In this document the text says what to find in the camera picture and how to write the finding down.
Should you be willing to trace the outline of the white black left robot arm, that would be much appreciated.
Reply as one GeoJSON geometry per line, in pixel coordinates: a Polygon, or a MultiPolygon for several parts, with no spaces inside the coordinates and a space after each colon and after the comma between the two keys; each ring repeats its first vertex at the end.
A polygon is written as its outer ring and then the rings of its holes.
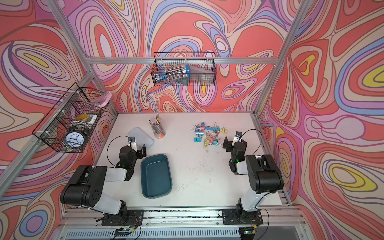
{"type": "Polygon", "coordinates": [[[115,168],[79,166],[61,192],[61,203],[102,213],[103,217],[97,222],[101,222],[104,227],[139,227],[144,211],[129,210],[126,202],[114,199],[104,193],[103,189],[105,183],[130,181],[137,160],[146,156],[146,145],[138,150],[127,145],[120,149],[119,162],[115,168]]]}

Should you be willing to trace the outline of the dark teal storage tray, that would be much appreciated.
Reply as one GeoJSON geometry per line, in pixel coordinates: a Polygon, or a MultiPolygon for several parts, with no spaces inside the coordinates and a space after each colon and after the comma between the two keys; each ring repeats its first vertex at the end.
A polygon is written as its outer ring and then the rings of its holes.
{"type": "Polygon", "coordinates": [[[173,187],[169,160],[159,154],[145,158],[141,163],[142,194],[147,199],[168,195],[173,187]]]}

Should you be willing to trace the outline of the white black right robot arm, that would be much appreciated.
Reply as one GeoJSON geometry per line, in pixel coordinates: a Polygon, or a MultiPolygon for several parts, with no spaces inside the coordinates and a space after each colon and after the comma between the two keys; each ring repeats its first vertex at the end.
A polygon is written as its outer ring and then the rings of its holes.
{"type": "Polygon", "coordinates": [[[284,187],[281,170],[272,155],[246,155],[247,144],[238,138],[233,141],[225,138],[223,142],[223,148],[231,153],[231,172],[248,176],[250,184],[235,208],[221,210],[224,225],[262,225],[261,203],[284,187]]]}

